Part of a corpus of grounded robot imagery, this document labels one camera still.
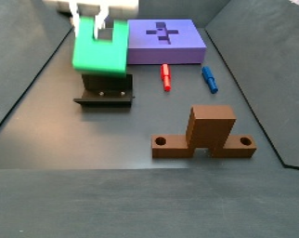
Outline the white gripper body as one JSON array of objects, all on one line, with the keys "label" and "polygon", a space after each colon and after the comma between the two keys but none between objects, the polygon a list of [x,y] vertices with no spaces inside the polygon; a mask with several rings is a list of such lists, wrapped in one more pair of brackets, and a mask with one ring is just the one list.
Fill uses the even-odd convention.
[{"label": "white gripper body", "polygon": [[44,3],[60,12],[69,12],[69,6],[74,6],[81,16],[94,16],[104,9],[118,20],[133,19],[139,14],[139,0],[44,0]]}]

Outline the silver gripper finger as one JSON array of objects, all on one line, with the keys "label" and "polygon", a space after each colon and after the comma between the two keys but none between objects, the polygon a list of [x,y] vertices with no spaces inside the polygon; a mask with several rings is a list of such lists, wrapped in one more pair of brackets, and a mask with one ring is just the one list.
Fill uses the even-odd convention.
[{"label": "silver gripper finger", "polygon": [[78,36],[78,20],[80,20],[77,2],[69,2],[69,11],[72,14],[72,25],[74,27],[74,34],[77,37]]},{"label": "silver gripper finger", "polygon": [[109,16],[109,8],[101,7],[94,16],[94,38],[98,37],[98,31],[105,28],[105,19]]}]

